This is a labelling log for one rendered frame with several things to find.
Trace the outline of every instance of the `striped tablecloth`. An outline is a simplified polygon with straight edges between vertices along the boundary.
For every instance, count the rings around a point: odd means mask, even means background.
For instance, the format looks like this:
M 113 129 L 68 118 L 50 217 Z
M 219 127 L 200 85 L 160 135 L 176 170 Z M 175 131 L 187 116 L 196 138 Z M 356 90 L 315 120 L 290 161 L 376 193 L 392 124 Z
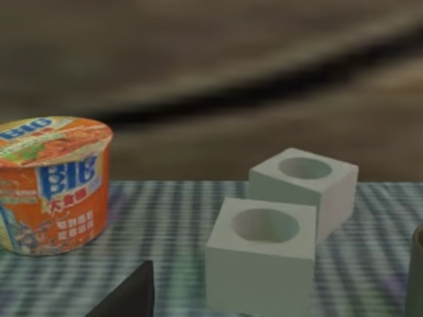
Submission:
M 243 182 L 114 182 L 110 225 L 82 249 L 45 258 L 0 250 L 0 316 L 84 316 L 143 260 L 156 316 L 236 316 L 204 300 L 204 246 L 224 196 Z M 356 212 L 317 253 L 310 316 L 400 316 L 423 184 L 363 183 Z

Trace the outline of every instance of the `green cylinder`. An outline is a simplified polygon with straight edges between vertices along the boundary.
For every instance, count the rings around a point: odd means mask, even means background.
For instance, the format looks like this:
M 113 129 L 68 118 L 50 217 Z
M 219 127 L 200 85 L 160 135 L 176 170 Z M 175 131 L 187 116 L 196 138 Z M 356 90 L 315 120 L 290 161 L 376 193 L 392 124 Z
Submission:
M 412 236 L 405 317 L 423 317 L 423 225 Z

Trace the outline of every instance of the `white block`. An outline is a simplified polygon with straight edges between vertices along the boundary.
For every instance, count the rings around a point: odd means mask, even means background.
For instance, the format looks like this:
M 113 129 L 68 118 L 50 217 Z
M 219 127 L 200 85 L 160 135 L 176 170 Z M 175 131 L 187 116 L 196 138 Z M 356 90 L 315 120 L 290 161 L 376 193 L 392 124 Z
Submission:
M 226 198 L 206 245 L 207 306 L 306 316 L 316 216 L 311 206 Z
M 287 149 L 249 173 L 248 199 L 317 207 L 317 243 L 354 210 L 358 166 L 298 149 Z

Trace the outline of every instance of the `black object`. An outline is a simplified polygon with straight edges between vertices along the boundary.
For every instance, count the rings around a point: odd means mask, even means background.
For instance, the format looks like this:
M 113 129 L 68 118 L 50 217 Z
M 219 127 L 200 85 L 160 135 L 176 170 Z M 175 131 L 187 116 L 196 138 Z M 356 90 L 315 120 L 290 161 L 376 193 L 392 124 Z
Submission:
M 153 262 L 146 261 L 85 317 L 153 317 Z

